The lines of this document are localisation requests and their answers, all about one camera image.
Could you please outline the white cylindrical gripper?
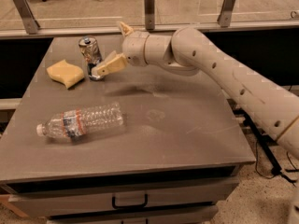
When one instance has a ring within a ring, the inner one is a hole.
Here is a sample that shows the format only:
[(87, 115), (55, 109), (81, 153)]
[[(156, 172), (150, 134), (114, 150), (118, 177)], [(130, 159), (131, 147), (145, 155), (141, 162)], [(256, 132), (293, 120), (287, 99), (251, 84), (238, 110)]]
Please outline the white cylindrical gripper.
[(133, 27), (123, 21), (120, 22), (119, 27), (122, 35), (125, 37), (122, 43), (122, 52), (124, 54), (112, 51), (92, 69), (93, 76), (102, 77), (119, 72), (128, 63), (133, 66), (147, 66), (145, 45), (150, 34), (148, 32), (135, 31)]

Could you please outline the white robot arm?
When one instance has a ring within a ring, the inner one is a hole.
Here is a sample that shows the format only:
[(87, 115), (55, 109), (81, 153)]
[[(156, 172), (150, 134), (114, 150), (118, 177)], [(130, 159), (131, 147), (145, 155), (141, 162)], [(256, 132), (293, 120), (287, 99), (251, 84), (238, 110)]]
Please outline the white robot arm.
[(188, 26), (154, 35), (119, 23), (121, 52), (111, 52), (92, 73), (106, 76), (126, 65), (156, 65), (181, 75), (211, 77), (280, 146), (299, 159), (299, 96), (229, 56)]

